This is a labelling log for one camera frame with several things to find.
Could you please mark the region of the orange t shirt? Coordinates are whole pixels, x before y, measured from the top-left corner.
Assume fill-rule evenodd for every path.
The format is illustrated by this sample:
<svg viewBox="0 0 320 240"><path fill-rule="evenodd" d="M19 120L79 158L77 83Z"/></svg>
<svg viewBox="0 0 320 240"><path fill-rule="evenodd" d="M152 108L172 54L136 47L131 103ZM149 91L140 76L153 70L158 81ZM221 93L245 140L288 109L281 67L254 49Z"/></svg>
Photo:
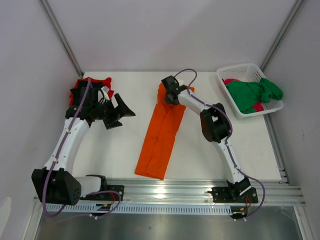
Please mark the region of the orange t shirt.
<svg viewBox="0 0 320 240"><path fill-rule="evenodd" d="M135 174L163 180L171 158L177 132L186 107L165 102L166 89L161 83L157 103L144 138Z"/></svg>

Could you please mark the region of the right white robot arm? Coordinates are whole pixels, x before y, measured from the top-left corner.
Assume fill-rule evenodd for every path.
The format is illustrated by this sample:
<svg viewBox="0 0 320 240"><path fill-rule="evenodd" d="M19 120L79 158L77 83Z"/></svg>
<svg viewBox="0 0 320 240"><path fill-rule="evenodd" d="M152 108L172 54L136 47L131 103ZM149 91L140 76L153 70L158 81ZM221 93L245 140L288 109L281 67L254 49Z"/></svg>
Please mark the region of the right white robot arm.
<svg viewBox="0 0 320 240"><path fill-rule="evenodd" d="M200 118L204 138L216 148L225 170L228 196L234 202L246 197L251 188L249 178L242 172L230 142L233 128L221 103L209 104L195 96L190 88L181 85L172 75L164 78L164 101L172 105L182 105L192 110Z"/></svg>

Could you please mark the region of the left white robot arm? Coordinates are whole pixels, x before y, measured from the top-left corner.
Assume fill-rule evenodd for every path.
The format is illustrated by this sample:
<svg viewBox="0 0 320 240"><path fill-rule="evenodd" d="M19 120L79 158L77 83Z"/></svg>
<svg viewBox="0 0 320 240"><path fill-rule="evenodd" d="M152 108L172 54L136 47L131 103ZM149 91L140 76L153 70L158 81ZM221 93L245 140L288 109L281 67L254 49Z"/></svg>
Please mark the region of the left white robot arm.
<svg viewBox="0 0 320 240"><path fill-rule="evenodd" d="M122 126L122 117L136 115L118 93L114 96L117 103L114 106L100 86L78 86L70 92L73 101L65 113L58 143L44 167L34 169L31 175L37 196L43 204L74 206L81 198L91 195L97 200L105 199L109 193L105 176L73 176L78 150L93 122L103 121L109 130Z"/></svg>

